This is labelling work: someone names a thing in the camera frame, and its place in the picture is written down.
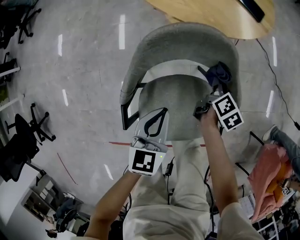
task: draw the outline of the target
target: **chair backrest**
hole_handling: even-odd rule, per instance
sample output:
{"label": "chair backrest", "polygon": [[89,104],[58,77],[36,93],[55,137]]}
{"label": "chair backrest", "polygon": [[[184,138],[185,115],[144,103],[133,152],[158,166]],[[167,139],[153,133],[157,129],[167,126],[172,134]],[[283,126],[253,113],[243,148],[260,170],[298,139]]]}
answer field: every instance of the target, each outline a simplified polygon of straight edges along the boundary
{"label": "chair backrest", "polygon": [[15,134],[8,144],[0,149],[0,176],[6,182],[10,179],[17,182],[24,164],[29,160],[24,151],[17,149],[20,144],[18,134]]}
{"label": "chair backrest", "polygon": [[207,67],[225,63],[232,74],[228,88],[240,105],[239,58],[234,44],[219,30],[191,22],[158,28],[139,43],[122,85],[120,104],[131,101],[149,69],[171,60],[191,60]]}

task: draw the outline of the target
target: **person's hand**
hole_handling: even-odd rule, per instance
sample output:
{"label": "person's hand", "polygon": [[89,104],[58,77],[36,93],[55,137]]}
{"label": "person's hand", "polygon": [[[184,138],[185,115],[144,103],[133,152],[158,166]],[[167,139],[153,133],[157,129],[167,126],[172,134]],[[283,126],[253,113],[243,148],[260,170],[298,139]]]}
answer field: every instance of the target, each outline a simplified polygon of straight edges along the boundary
{"label": "person's hand", "polygon": [[218,127],[218,116],[212,106],[210,106],[207,113],[201,115],[200,123],[202,128]]}

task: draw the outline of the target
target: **shoe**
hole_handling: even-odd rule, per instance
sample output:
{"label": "shoe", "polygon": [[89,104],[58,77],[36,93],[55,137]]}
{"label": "shoe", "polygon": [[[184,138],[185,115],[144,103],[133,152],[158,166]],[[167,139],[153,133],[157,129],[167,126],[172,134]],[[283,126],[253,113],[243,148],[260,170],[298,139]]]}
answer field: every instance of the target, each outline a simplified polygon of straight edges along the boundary
{"label": "shoe", "polygon": [[262,140],[264,142],[270,140],[270,135],[271,135],[271,131],[273,130],[273,128],[277,127],[276,125],[273,125],[263,136],[262,136]]}

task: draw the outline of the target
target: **beige pants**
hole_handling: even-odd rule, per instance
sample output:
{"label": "beige pants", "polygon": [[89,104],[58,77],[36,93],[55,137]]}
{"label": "beige pants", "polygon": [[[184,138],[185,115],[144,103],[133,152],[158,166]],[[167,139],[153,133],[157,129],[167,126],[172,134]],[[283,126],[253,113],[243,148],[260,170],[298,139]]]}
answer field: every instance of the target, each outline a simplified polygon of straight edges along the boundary
{"label": "beige pants", "polygon": [[[207,167],[200,151],[200,139],[172,142],[177,168],[177,183],[171,205],[209,212],[204,175]],[[142,176],[132,192],[132,207],[168,204],[161,167],[154,176]]]}

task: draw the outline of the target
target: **concrete floor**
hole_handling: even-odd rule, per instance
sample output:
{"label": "concrete floor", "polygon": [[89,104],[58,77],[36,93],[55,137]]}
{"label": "concrete floor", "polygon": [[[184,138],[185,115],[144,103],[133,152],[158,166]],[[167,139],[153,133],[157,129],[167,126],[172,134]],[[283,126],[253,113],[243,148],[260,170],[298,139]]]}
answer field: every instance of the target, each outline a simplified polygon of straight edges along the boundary
{"label": "concrete floor", "polygon": [[[275,0],[274,30],[259,39],[273,66],[273,43],[277,44],[278,84],[291,116],[300,122],[300,4]],[[8,84],[10,99],[25,94],[25,99],[0,112],[2,124],[14,122],[21,114],[30,121],[30,105],[35,102],[40,117],[50,113],[46,127],[56,135],[45,141],[32,162],[51,175],[61,187],[85,203],[94,205],[122,175],[128,164],[128,147],[109,142],[129,143],[134,125],[122,130],[120,88],[131,57],[141,39],[168,24],[165,15],[144,0],[40,0],[42,12],[32,24],[34,36],[17,44],[11,39],[7,51],[18,59],[21,71]],[[125,26],[125,49],[119,49],[120,23]],[[62,39],[61,56],[58,50]],[[261,136],[278,124],[298,142],[299,132],[286,114],[262,49],[255,40],[240,40],[240,110],[245,124],[224,141],[233,162],[251,164],[260,145],[249,141],[249,131]],[[149,71],[145,78],[167,74],[199,75],[194,63],[170,63]],[[65,104],[62,91],[67,94]],[[270,115],[266,111],[271,102]],[[75,182],[67,174],[57,153]],[[166,161],[173,157],[170,149]],[[113,180],[108,176],[108,166]],[[246,182],[237,171],[239,184]]]}

